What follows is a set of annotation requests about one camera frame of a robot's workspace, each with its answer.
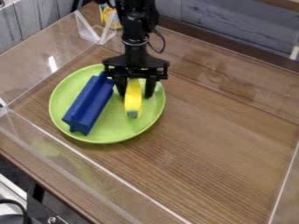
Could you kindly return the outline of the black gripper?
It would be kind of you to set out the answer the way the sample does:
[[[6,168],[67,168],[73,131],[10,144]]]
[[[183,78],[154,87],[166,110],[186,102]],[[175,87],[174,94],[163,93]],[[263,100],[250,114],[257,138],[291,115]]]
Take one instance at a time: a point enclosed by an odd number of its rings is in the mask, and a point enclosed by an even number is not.
[[[147,79],[145,84],[145,98],[149,99],[155,93],[157,81],[169,79],[170,62],[147,54],[143,61],[135,65],[127,64],[127,56],[107,58],[103,60],[105,74],[114,78],[117,89],[122,96],[127,92],[127,78]]]

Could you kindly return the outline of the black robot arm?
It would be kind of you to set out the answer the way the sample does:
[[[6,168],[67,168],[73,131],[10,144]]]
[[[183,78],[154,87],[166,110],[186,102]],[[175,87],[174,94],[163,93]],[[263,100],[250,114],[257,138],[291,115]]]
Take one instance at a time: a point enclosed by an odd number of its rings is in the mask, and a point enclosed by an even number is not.
[[[105,73],[117,83],[122,96],[127,91],[130,78],[146,79],[145,97],[150,98],[155,92],[159,80],[169,79],[170,62],[153,56],[147,47],[150,34],[155,33],[166,43],[165,36],[155,29],[159,24],[159,12],[155,0],[101,0],[117,10],[123,27],[122,42],[126,53],[103,60]]]

